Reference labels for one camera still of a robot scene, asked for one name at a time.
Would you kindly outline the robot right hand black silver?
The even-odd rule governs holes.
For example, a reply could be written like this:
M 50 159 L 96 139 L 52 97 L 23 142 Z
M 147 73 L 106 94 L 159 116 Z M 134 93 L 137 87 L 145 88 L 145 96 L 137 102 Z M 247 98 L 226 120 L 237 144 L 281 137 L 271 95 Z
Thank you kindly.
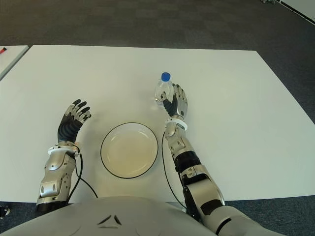
M 163 92 L 160 96 L 163 107 L 170 117 L 179 117 L 184 119 L 188 110 L 188 100 L 185 91 L 179 84 L 172 84 L 172 86 L 172 101 L 167 98 L 165 92 Z

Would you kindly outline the robot left hand black silver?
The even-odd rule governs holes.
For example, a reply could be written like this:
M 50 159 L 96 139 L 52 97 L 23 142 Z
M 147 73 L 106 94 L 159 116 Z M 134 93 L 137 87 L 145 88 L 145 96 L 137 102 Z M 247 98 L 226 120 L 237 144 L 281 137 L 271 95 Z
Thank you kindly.
M 82 125 L 91 117 L 86 101 L 75 100 L 65 111 L 57 131 L 58 142 L 75 143 Z

